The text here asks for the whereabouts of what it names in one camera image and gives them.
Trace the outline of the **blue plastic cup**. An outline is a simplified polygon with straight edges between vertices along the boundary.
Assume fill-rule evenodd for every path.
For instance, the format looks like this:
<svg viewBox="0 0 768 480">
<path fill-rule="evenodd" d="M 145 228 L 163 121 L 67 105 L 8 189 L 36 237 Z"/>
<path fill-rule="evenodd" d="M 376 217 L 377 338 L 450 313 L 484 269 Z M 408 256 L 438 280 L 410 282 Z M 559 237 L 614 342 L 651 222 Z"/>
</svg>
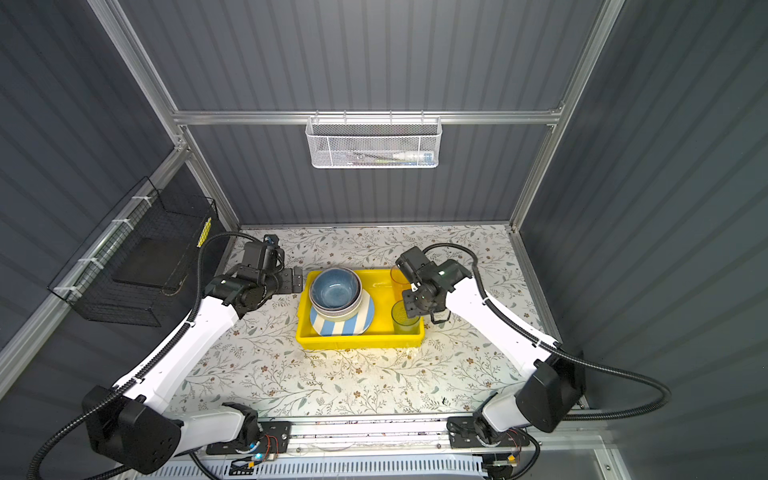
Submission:
<svg viewBox="0 0 768 480">
<path fill-rule="evenodd" d="M 403 300 L 393 305 L 391 317 L 396 335 L 416 335 L 419 333 L 421 318 L 409 317 Z"/>
</svg>

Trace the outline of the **purple bowl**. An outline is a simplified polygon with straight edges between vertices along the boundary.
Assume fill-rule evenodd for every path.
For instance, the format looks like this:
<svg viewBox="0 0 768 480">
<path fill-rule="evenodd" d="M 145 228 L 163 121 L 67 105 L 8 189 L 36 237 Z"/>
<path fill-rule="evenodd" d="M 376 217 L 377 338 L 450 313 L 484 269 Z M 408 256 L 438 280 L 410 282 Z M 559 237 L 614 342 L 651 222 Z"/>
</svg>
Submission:
<svg viewBox="0 0 768 480">
<path fill-rule="evenodd" d="M 327 318 L 353 316 L 362 302 L 361 289 L 346 289 L 339 286 L 311 290 L 309 299 L 314 310 Z"/>
</svg>

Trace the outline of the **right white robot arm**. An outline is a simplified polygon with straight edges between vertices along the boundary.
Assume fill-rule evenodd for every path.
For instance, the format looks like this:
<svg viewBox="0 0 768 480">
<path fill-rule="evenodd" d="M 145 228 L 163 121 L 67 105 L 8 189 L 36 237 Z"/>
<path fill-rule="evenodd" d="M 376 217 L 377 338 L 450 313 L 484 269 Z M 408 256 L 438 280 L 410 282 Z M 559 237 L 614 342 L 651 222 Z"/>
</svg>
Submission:
<svg viewBox="0 0 768 480">
<path fill-rule="evenodd" d="M 466 253 L 472 267 L 451 259 L 438 265 L 417 247 L 400 255 L 396 267 L 412 286 L 403 293 L 407 316 L 433 317 L 446 310 L 458 315 L 490 340 L 522 379 L 521 386 L 491 395 L 473 414 L 476 435 L 491 443 L 516 427 L 553 432 L 585 391 L 584 368 L 562 357 L 565 352 L 554 337 L 533 328 L 487 293 L 474 252 L 452 243 L 436 246 Z"/>
</svg>

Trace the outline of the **pink plastic cup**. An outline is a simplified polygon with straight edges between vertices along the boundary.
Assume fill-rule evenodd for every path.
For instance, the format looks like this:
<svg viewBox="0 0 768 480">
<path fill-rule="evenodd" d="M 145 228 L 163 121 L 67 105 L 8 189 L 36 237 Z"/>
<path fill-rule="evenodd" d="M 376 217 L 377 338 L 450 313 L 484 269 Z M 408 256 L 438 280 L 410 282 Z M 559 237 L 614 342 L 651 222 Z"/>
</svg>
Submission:
<svg viewBox="0 0 768 480">
<path fill-rule="evenodd" d="M 411 283 L 397 266 L 393 266 L 390 269 L 390 278 L 392 281 L 392 290 L 394 292 L 396 301 L 401 301 L 403 299 L 404 292 L 412 291 Z"/>
</svg>

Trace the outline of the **yellow plastic bin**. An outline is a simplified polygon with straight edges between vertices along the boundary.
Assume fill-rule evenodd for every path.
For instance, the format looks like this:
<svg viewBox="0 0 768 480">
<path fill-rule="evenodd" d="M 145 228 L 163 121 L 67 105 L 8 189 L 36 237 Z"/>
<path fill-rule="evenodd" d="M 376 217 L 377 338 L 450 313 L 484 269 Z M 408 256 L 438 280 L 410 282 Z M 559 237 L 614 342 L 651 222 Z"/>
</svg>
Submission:
<svg viewBox="0 0 768 480">
<path fill-rule="evenodd" d="M 374 349 L 374 348 L 411 348 L 421 345 L 425 336 L 423 322 L 416 335 L 396 335 L 393 329 L 391 309 L 397 302 L 392 290 L 392 281 L 388 270 L 359 270 L 358 276 L 362 281 L 364 295 L 370 295 L 374 301 L 375 314 L 371 327 L 362 335 L 331 336 L 318 335 L 310 324 L 309 299 L 310 286 L 318 271 L 306 275 L 305 290 L 300 296 L 298 307 L 298 327 L 296 340 L 305 350 L 344 350 L 344 349 Z"/>
</svg>

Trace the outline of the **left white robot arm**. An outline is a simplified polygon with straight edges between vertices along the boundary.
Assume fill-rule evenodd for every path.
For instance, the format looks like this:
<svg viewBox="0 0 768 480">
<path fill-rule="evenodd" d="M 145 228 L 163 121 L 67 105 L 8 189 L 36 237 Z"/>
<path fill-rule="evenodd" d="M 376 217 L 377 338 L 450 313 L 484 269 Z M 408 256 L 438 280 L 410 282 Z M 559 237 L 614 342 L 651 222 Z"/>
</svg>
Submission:
<svg viewBox="0 0 768 480">
<path fill-rule="evenodd" d="M 212 278 L 197 276 L 190 312 L 112 388 L 94 388 L 83 400 L 92 450 L 148 474 L 177 455 L 230 443 L 241 455 L 269 449 L 255 410 L 225 402 L 217 410 L 177 418 L 165 412 L 176 390 L 210 347 L 246 314 L 276 295 L 301 292 L 300 271 L 285 266 L 274 234 L 245 238 L 242 261 Z"/>
</svg>

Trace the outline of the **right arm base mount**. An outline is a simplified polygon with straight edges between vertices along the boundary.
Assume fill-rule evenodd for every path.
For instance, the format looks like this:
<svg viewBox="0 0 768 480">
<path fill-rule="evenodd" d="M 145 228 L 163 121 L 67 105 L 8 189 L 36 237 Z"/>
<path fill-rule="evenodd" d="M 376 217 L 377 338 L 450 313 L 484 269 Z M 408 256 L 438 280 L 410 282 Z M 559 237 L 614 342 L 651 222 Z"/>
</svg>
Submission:
<svg viewBox="0 0 768 480">
<path fill-rule="evenodd" d="M 479 417 L 448 417 L 446 429 L 453 449 L 500 447 L 517 450 L 530 445 L 530 441 L 522 432 L 517 430 L 498 432 Z"/>
</svg>

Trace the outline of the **dark blue bowl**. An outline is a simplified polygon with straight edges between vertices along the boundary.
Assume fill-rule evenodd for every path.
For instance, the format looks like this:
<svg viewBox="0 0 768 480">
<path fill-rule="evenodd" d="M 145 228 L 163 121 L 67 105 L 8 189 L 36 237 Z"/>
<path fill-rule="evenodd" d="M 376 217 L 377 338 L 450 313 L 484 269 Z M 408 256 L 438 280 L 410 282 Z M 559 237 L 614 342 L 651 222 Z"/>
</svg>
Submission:
<svg viewBox="0 0 768 480">
<path fill-rule="evenodd" d="M 315 307 L 341 312 L 356 306 L 362 296 L 362 281 L 347 268 L 321 271 L 310 286 L 309 298 Z"/>
</svg>

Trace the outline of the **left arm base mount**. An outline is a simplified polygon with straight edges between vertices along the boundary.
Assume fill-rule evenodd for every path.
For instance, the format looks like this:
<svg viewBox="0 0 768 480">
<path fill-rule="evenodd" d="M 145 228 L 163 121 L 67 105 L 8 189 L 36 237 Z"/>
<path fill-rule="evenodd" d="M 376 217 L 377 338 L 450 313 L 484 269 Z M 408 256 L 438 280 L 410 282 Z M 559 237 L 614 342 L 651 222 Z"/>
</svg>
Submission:
<svg viewBox="0 0 768 480">
<path fill-rule="evenodd" d="M 205 447 L 211 455 L 280 455 L 287 452 L 293 424 L 288 421 L 260 421 L 259 431 L 252 440 L 232 440 Z"/>
</svg>

